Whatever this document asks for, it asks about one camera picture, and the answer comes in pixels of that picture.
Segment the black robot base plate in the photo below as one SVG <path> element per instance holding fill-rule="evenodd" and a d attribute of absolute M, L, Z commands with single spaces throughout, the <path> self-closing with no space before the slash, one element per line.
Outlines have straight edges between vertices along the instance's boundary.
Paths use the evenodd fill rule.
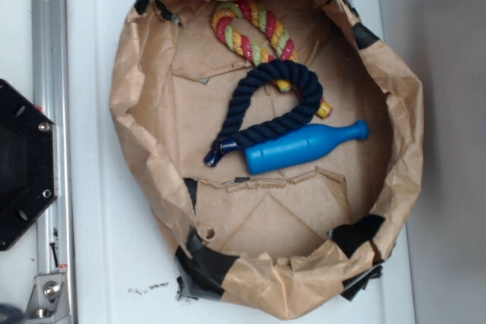
<path fill-rule="evenodd" d="M 57 197 L 55 125 L 1 80 L 1 250 L 11 249 Z"/>

